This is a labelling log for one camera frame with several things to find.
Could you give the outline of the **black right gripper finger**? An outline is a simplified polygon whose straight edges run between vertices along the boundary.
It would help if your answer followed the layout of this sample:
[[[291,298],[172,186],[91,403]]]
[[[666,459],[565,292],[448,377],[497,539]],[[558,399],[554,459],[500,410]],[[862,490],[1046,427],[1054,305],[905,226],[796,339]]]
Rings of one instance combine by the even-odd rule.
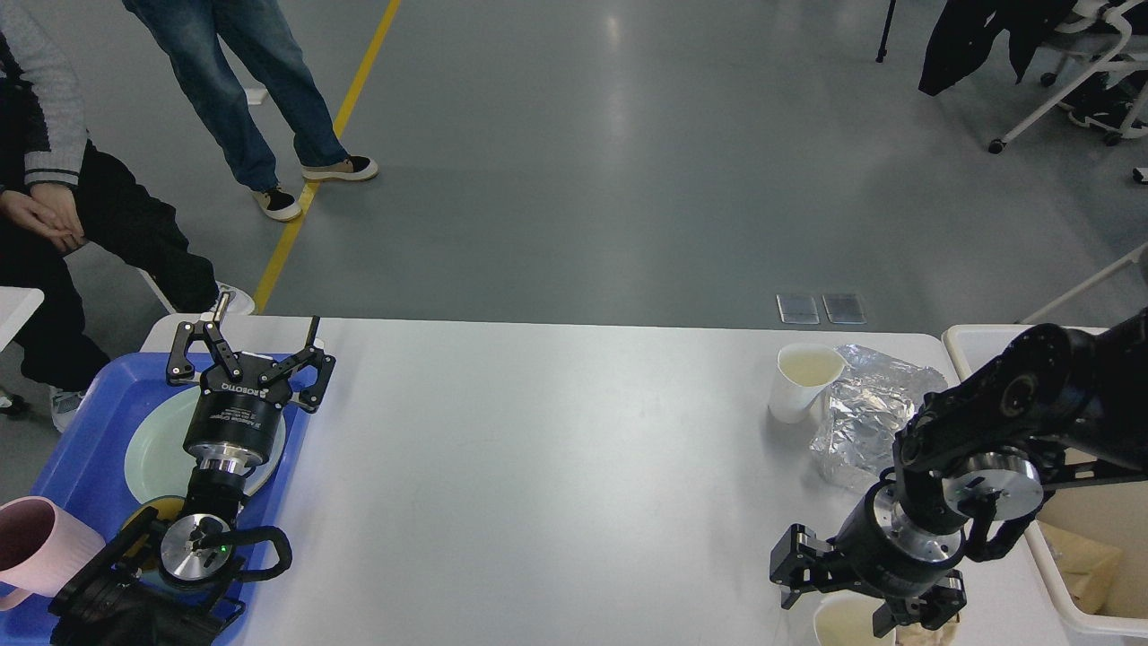
[[[872,636],[884,638],[897,626],[913,624],[936,631],[951,622],[965,605],[963,575],[960,570],[951,570],[918,596],[886,596],[881,607],[872,612]]]
[[[836,537],[821,540],[807,526],[792,524],[771,547],[770,579],[783,589],[779,608],[788,610],[806,593],[852,587],[853,569]]]

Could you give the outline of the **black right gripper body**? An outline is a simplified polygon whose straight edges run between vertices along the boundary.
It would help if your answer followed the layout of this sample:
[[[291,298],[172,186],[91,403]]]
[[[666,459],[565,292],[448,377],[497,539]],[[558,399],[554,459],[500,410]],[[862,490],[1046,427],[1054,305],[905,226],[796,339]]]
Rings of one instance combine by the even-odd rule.
[[[964,530],[926,530],[895,498],[893,484],[874,484],[832,540],[830,581],[885,598],[926,596],[954,584],[964,557]]]

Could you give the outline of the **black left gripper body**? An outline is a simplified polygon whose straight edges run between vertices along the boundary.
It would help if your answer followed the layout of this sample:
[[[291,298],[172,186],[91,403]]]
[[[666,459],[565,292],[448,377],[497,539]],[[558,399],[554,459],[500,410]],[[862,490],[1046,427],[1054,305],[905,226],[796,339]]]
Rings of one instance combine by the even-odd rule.
[[[259,371],[248,371],[238,380],[222,365],[202,373],[196,410],[184,439],[184,451],[196,460],[197,470],[246,475],[267,459],[284,408],[261,399]]]

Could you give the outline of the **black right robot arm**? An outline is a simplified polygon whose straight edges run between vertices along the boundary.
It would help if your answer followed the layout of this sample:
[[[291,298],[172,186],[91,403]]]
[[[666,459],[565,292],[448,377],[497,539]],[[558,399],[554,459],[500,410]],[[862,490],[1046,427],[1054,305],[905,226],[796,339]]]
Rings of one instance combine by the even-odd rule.
[[[779,606],[846,591],[877,598],[876,637],[943,628],[967,604],[961,560],[1008,555],[1062,488],[1145,481],[1146,351],[1145,312],[1097,335],[1041,324],[926,394],[840,531],[796,523],[771,548]]]

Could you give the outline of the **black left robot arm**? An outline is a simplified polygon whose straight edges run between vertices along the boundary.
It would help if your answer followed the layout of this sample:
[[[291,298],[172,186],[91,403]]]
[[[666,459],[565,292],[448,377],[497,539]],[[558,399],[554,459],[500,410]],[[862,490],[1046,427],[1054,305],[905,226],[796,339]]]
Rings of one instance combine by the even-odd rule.
[[[169,386],[196,394],[183,438],[193,461],[171,517],[144,504],[109,545],[49,602],[53,645],[210,645],[242,617],[234,586],[290,569],[290,540],[274,526],[242,527],[248,483],[276,470],[284,408],[315,413],[336,359],[311,318],[304,345],[286,357],[236,351],[222,306],[181,322],[166,360]]]

